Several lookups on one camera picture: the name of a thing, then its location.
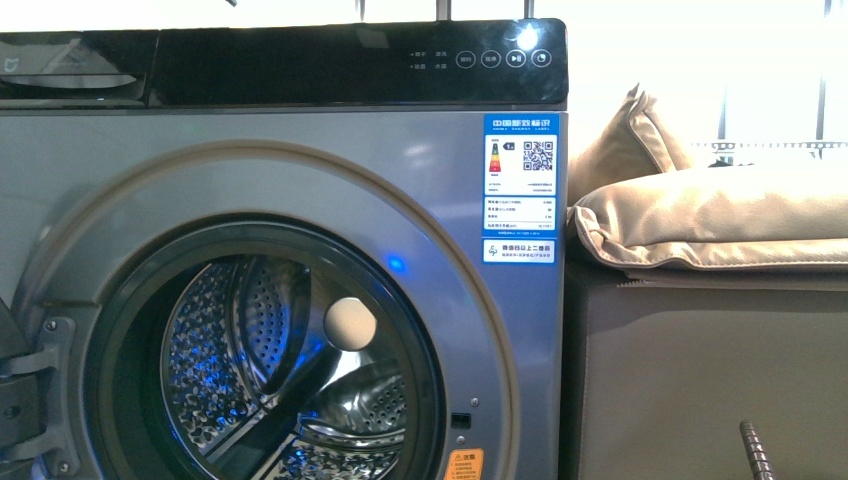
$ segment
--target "button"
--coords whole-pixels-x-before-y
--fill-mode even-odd
[[[471,68],[477,63],[477,56],[468,50],[456,54],[456,64],[459,68]]]
[[[506,54],[506,64],[513,68],[523,67],[527,62],[527,55],[521,50],[510,50]]]
[[[533,55],[530,55],[530,60],[533,61],[533,65],[537,67],[544,68],[551,64],[551,52],[540,49],[533,52]]]
[[[480,57],[480,63],[486,68],[495,68],[501,64],[501,54],[494,50],[486,50]]]

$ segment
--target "gray washing machine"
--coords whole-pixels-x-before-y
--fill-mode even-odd
[[[0,478],[556,477],[561,22],[0,65]]]

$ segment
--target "black control panel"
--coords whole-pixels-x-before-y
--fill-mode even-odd
[[[0,34],[0,108],[561,104],[554,19]]]

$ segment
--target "door hinge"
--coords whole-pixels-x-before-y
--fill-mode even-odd
[[[51,476],[71,475],[79,469],[67,402],[75,328],[70,318],[48,318],[35,353],[0,359],[0,425],[4,425],[0,465],[41,456]],[[7,425],[12,427],[8,438]]]

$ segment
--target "logo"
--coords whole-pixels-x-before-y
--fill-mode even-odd
[[[3,71],[6,73],[14,73],[15,70],[18,69],[18,65],[20,65],[20,58],[7,58],[5,62],[3,62]]]

